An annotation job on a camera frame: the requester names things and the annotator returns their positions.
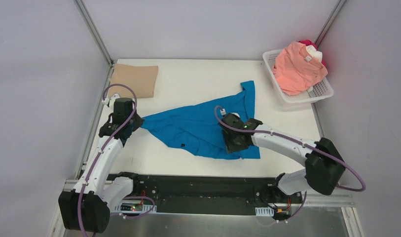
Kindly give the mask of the blue t shirt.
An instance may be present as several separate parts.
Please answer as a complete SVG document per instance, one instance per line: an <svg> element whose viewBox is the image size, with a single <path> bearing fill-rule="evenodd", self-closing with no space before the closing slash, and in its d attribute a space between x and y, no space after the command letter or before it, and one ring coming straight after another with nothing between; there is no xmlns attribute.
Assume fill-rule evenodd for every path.
<svg viewBox="0 0 401 237"><path fill-rule="evenodd" d="M215 106L222 106L228 113L237 113L243 121L255 116L255 83L250 80L240 86L241 92L235 95L147 116L142 128L168 147L184 149L196 156L259 159L260 152L256 146L229 153L214 115Z"/></svg>

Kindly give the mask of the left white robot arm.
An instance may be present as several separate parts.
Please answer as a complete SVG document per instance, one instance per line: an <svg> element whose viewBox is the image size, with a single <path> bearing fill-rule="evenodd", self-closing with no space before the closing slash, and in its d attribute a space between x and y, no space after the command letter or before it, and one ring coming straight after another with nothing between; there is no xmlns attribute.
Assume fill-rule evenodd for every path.
<svg viewBox="0 0 401 237"><path fill-rule="evenodd" d="M137 199L140 184L131 178L116 178L105 187L111 167L131 134L144 119L131 98L117 98L109 103L113 109L99 130L95 154L71 191L61 192L58 204L64 227L82 233L102 233L109 223L111 210L125 196Z"/></svg>

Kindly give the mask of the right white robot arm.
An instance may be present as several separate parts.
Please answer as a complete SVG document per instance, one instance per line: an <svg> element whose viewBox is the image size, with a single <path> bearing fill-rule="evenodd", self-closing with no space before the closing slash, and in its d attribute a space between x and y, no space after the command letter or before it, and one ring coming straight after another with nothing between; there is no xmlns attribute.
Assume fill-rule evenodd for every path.
<svg viewBox="0 0 401 237"><path fill-rule="evenodd" d="M233 113L224 115L219 125L229 153L251 147L266 148L303 166L302 170L282 173L276 178L271 196L277 202L307 190L329 196L345 171L343 158L327 138L313 141L290 136L254 118L243 122Z"/></svg>

